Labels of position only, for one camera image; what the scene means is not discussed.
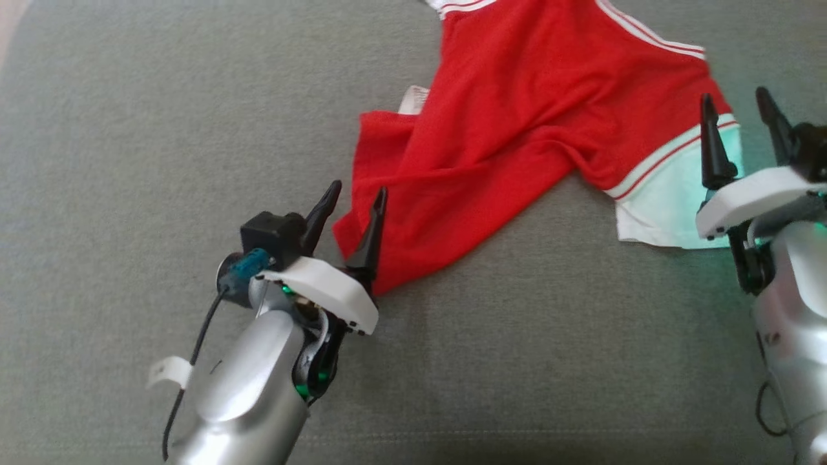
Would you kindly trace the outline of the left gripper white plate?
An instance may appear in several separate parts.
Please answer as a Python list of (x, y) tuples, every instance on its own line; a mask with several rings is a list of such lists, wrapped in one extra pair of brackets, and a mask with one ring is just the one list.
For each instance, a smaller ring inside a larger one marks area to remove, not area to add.
[[(302, 252), (313, 254), (342, 192), (334, 180), (306, 217)], [(388, 189), (381, 187), (370, 206), (370, 221), (346, 271), (328, 262), (300, 257), (286, 270), (273, 271), (267, 255), (230, 255), (216, 274), (216, 289), (226, 300), (286, 317), (299, 335), (299, 349), (287, 356), (288, 379), (302, 400), (314, 402), (333, 383), (345, 335), (372, 335), (379, 321), (373, 285), (378, 275)]]

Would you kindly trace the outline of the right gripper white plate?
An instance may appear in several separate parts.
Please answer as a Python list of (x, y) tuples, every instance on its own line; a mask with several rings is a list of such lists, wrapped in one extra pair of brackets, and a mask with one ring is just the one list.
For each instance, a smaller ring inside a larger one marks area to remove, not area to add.
[[(757, 87), (756, 101), (777, 165), (791, 165), (798, 148), (793, 127), (767, 88)], [(757, 295), (776, 273), (770, 247), (780, 244), (783, 231), (805, 223), (825, 229), (825, 182), (807, 180), (792, 168), (768, 168), (736, 180), (711, 94), (701, 97), (700, 115), (701, 183), (711, 192), (695, 215), (695, 227), (702, 239), (726, 236), (740, 287)]]

